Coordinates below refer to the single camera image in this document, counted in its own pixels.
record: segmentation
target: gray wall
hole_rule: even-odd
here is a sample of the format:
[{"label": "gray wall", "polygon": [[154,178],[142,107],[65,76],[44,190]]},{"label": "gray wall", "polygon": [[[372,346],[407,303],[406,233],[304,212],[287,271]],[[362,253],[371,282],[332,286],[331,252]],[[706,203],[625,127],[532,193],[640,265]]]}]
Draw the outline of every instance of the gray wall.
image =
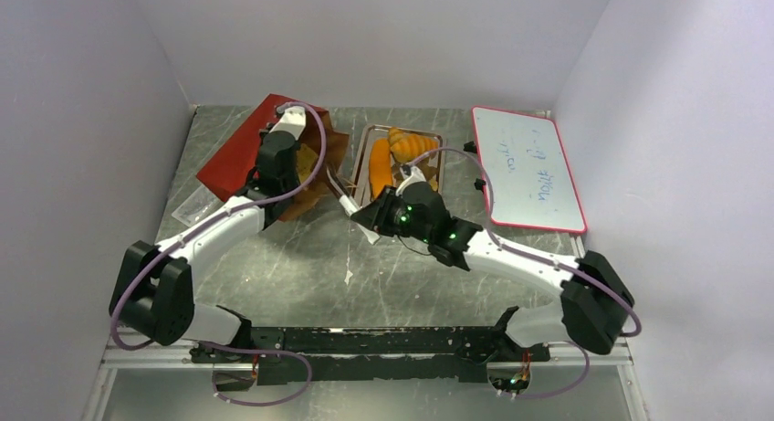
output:
[{"label": "gray wall", "polygon": [[78,419],[190,110],[135,0],[0,0],[0,407]]},{"label": "gray wall", "polygon": [[774,0],[611,0],[556,107],[654,420],[774,419]]},{"label": "gray wall", "polygon": [[139,0],[197,104],[547,109],[608,0]]}]

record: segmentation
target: whiteboard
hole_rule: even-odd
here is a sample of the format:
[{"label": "whiteboard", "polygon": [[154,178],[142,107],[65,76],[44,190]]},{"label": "whiteboard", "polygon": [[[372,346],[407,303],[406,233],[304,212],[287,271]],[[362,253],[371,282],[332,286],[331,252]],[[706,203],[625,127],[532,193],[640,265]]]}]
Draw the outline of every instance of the whiteboard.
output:
[{"label": "whiteboard", "polygon": [[478,156],[494,190],[493,223],[586,231],[581,202],[553,121],[474,107],[473,126]]}]

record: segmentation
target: red border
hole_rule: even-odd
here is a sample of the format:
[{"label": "red border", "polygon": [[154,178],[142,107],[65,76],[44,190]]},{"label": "red border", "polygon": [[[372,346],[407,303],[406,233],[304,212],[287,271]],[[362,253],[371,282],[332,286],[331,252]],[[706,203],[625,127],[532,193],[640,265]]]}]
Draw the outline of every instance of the red border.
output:
[{"label": "red border", "polygon": [[570,162],[567,160],[567,154],[564,152],[564,144],[561,142],[561,135],[559,133],[559,127],[557,127],[556,122],[552,120],[551,118],[546,117],[539,117],[537,115],[527,115],[526,113],[521,112],[515,112],[515,111],[506,111],[503,109],[498,108],[490,108],[487,106],[474,106],[470,108],[470,119],[473,121],[473,135],[476,137],[476,147],[479,145],[478,143],[478,128],[476,127],[476,117],[473,114],[474,109],[486,109],[489,111],[499,111],[499,112],[505,112],[505,113],[513,113],[516,115],[521,115],[524,117],[531,117],[531,118],[537,118],[540,120],[548,120],[551,121],[551,123],[554,125],[554,130],[557,133],[557,139],[559,140],[559,147],[561,148],[561,154],[564,156],[564,164],[567,166],[567,173],[570,175],[570,183],[572,184],[572,191],[575,193],[575,201],[578,202],[578,208],[580,209],[580,218],[583,220],[583,229],[582,230],[576,230],[576,229],[562,229],[557,227],[545,227],[545,226],[534,226],[534,225],[520,225],[517,223],[501,223],[495,221],[495,219],[492,218],[492,214],[489,212],[489,196],[487,195],[486,191],[483,191],[484,193],[484,200],[486,201],[486,214],[489,216],[489,220],[492,221],[495,225],[500,226],[518,226],[518,227],[526,227],[529,229],[540,229],[544,231],[560,231],[560,232],[572,232],[575,234],[584,234],[586,231],[589,230],[589,224],[586,223],[586,215],[583,213],[583,205],[581,204],[581,198],[578,197],[578,188],[575,186],[575,179],[572,177],[572,170],[570,169]]}]

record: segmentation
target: table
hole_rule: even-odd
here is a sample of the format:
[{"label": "table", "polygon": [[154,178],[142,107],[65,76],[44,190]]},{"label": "table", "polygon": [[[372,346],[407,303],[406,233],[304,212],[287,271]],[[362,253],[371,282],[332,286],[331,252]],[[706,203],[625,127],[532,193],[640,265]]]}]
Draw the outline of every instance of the table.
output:
[{"label": "table", "polygon": [[[186,229],[172,218],[200,183],[196,172],[223,145],[253,108],[202,106],[193,118],[175,173],[157,239]],[[350,135],[341,174],[349,176],[361,130],[389,124],[438,132],[449,145],[473,140],[468,110],[330,109],[334,128]],[[473,186],[476,167],[447,156],[442,193],[450,211],[483,223],[484,198]],[[503,236],[558,254],[579,254],[578,237],[564,233],[496,227]],[[409,243],[418,247],[418,243]],[[342,213],[333,197],[294,222],[277,223],[228,251],[197,281],[195,296],[223,305],[266,326],[422,326],[491,325],[510,306],[537,307],[547,298],[537,291],[485,273],[446,268],[413,253],[399,241],[383,238],[372,246]],[[141,336],[126,332],[132,342]],[[328,382],[314,384],[298,400],[268,409],[225,405],[209,395],[212,366],[186,362],[191,342],[129,353],[109,344],[85,419],[470,419],[482,410],[522,419],[644,419],[625,342],[613,353],[593,357],[590,378],[578,390],[544,401],[497,400],[487,384],[455,380]],[[554,361],[539,366],[534,390],[561,387],[580,373],[582,357],[557,344]],[[269,400],[293,386],[261,386],[245,399]]]}]

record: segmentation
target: yellow object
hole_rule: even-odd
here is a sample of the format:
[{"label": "yellow object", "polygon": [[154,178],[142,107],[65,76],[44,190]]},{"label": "yellow object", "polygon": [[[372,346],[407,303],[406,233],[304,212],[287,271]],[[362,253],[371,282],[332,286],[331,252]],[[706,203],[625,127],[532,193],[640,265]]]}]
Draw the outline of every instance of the yellow object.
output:
[{"label": "yellow object", "polygon": [[368,158],[368,180],[371,182],[371,196],[376,198],[385,186],[392,186],[390,143],[382,138],[373,142]]},{"label": "yellow object", "polygon": [[390,128],[387,138],[395,161],[408,163],[428,150],[437,149],[438,141],[416,133],[405,133],[397,127]]},{"label": "yellow object", "polygon": [[317,163],[318,158],[319,155],[312,150],[311,147],[306,144],[301,144],[301,147],[296,154],[296,172],[298,173],[299,182],[304,182],[309,178],[309,175],[312,174],[312,168],[314,168],[314,164]]}]

